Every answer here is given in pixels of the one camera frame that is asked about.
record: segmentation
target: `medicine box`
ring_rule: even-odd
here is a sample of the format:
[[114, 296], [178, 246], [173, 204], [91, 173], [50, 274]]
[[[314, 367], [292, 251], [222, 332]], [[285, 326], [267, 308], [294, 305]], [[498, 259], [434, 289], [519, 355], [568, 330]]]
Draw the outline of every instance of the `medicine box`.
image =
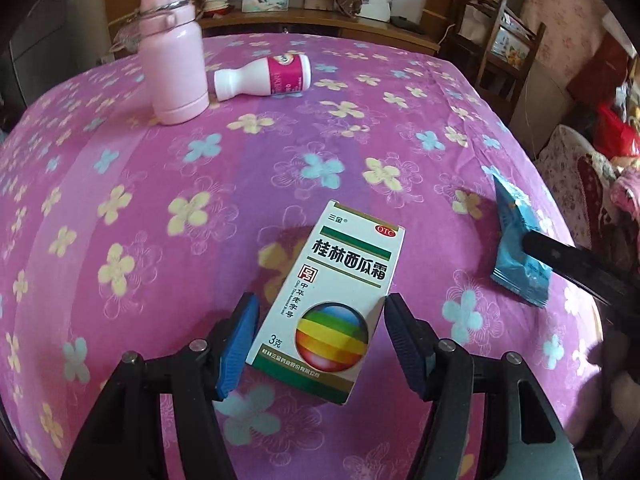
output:
[[246, 362], [291, 386], [345, 403], [378, 325], [403, 238], [402, 227], [331, 200]]

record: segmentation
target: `pink thermos bottle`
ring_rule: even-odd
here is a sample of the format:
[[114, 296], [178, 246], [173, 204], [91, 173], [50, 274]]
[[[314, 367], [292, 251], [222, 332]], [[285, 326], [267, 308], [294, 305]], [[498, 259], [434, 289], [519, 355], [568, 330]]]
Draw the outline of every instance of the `pink thermos bottle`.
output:
[[156, 117], [193, 119], [209, 106], [202, 30], [190, 0], [142, 0], [140, 62]]

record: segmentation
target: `floral bedsheet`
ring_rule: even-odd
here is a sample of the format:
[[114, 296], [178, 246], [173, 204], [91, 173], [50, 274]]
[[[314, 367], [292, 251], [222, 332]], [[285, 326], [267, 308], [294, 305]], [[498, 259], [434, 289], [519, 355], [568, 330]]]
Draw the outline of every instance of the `floral bedsheet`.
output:
[[[492, 173], [569, 231], [508, 129], [451, 64], [294, 34], [205, 40], [207, 71], [305, 52], [301, 94], [239, 96], [162, 126], [136, 57], [43, 95], [0, 146], [0, 394], [24, 451], [58, 479], [121, 354], [174, 352], [245, 290], [268, 309], [330, 199], [406, 229], [392, 290], [470, 352], [520, 352], [574, 438], [596, 372], [593, 300], [553, 276], [546, 310], [490, 279]], [[580, 402], [596, 403], [583, 389]], [[383, 323], [345, 406], [246, 367], [215, 412], [241, 480], [406, 476], [429, 406], [406, 386]], [[161, 403], [171, 478], [173, 410]], [[476, 399], [461, 478], [472, 478]]]

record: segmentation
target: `white plastic bottle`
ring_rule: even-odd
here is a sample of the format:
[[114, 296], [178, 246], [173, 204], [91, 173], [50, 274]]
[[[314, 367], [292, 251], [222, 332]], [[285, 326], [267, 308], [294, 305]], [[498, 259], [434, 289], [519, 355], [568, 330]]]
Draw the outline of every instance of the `white plastic bottle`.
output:
[[301, 92], [311, 85], [311, 65], [305, 54], [256, 59], [242, 68], [225, 68], [213, 76], [218, 101], [238, 94], [273, 95]]

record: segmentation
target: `blue packet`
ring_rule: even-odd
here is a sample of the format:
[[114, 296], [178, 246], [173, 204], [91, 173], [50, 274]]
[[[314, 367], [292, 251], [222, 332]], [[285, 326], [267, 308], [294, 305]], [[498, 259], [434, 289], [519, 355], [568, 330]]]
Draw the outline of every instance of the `blue packet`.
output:
[[494, 184], [502, 238], [491, 277], [529, 303], [544, 308], [552, 269], [522, 250], [522, 237], [528, 231], [542, 232], [538, 219], [529, 198], [519, 188], [496, 174]]

